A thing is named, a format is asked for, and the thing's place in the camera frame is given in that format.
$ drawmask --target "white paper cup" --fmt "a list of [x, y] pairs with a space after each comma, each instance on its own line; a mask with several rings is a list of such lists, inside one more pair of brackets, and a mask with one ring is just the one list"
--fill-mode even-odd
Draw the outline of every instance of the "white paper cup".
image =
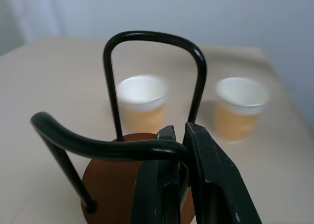
[[118, 84], [118, 100], [132, 133], [157, 133], [162, 128], [166, 84], [156, 76], [138, 75]]
[[266, 88], [251, 79], [233, 77], [219, 81], [215, 90], [215, 131], [229, 141], [246, 139], [269, 101]]

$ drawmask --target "brown wooden circle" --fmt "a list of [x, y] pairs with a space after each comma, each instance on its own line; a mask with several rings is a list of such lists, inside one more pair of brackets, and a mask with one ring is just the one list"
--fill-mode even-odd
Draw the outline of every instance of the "brown wooden circle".
[[[126, 141], [155, 139], [155, 134], [135, 133], [124, 136]], [[88, 213], [81, 204], [88, 224], [129, 224], [138, 162], [109, 162], [92, 159], [83, 175], [83, 183], [97, 202], [95, 213]], [[194, 218], [191, 189], [185, 200], [181, 223], [190, 224]]]

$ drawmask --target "black wire handle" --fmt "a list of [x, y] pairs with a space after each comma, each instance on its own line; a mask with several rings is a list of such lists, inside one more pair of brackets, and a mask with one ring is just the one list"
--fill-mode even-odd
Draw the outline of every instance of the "black wire handle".
[[109, 41], [107, 42], [104, 52], [103, 52], [103, 62], [104, 62], [104, 72], [107, 81], [107, 88], [110, 97], [110, 105], [113, 114], [114, 125], [117, 134], [117, 140], [123, 141], [123, 134], [121, 129], [121, 122], [119, 116], [119, 109], [118, 109], [118, 101], [117, 101], [117, 94], [116, 88], [114, 84], [114, 77], [113, 77], [113, 70], [112, 70], [112, 61], [111, 61], [111, 53], [113, 49], [122, 42], [125, 41], [153, 41], [159, 42], [164, 44], [171, 44], [182, 49], [187, 50], [195, 59], [197, 65], [197, 80], [196, 86], [194, 90], [194, 95], [192, 99], [192, 104], [190, 108], [190, 113], [188, 116], [187, 121], [194, 123], [196, 120], [198, 108], [200, 106], [200, 102], [202, 99], [202, 94], [205, 87], [206, 82], [206, 75], [207, 75], [207, 66], [205, 57], [200, 50], [194, 43], [191, 41], [184, 39], [182, 37], [160, 33], [160, 32], [153, 32], [153, 31], [127, 31], [122, 32], [119, 34], [114, 35]]

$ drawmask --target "table surface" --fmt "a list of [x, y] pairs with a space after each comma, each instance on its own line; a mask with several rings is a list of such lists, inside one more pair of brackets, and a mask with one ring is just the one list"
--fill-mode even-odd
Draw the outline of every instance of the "table surface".
[[[78, 196], [29, 119], [46, 111], [78, 134], [113, 140], [104, 46], [104, 40], [50, 37], [0, 57], [0, 224], [86, 223]], [[265, 84], [272, 100], [249, 139], [235, 144], [212, 136], [238, 167], [263, 223], [313, 223], [313, 141], [267, 58], [258, 48], [201, 49], [208, 76], [196, 123], [211, 131], [218, 80], [242, 76]], [[170, 45], [126, 42], [112, 59], [116, 83], [137, 74], [167, 80], [165, 125], [174, 125], [182, 141], [197, 74], [193, 58]], [[70, 158], [82, 175], [89, 160]]]

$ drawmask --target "black metal wire frame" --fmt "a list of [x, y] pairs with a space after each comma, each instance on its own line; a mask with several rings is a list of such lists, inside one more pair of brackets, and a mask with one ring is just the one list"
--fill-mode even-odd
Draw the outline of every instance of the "black metal wire frame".
[[207, 66], [206, 60], [202, 53], [202, 51], [191, 41], [184, 39], [182, 37], [160, 33], [160, 32], [153, 32], [153, 31], [127, 31], [116, 34], [107, 42], [104, 52], [103, 52], [103, 62], [104, 62], [104, 72], [107, 81], [107, 88], [110, 97], [110, 104], [111, 110], [113, 114], [114, 125], [117, 133], [118, 141], [123, 141], [123, 134], [121, 129], [121, 122], [119, 116], [119, 109], [118, 109], [118, 102], [117, 102], [117, 95], [116, 95], [116, 88], [114, 83], [113, 77], [113, 70], [112, 70], [112, 61], [111, 61], [111, 53], [113, 49], [122, 42], [125, 41], [153, 41], [159, 42], [164, 44], [171, 44], [182, 49], [187, 50], [195, 59], [197, 65], [197, 80], [194, 90], [194, 95], [192, 99], [192, 104], [190, 108], [190, 113], [188, 116], [187, 121], [194, 123], [196, 120], [198, 108], [200, 106], [202, 94], [205, 87], [206, 76], [207, 76]]
[[106, 142], [77, 135], [45, 112], [32, 116], [31, 123], [67, 178], [78, 193], [86, 210], [95, 212], [97, 205], [90, 197], [73, 167], [66, 151], [83, 157], [111, 161], [173, 160], [188, 166], [187, 149], [171, 140], [146, 140], [136, 142]]

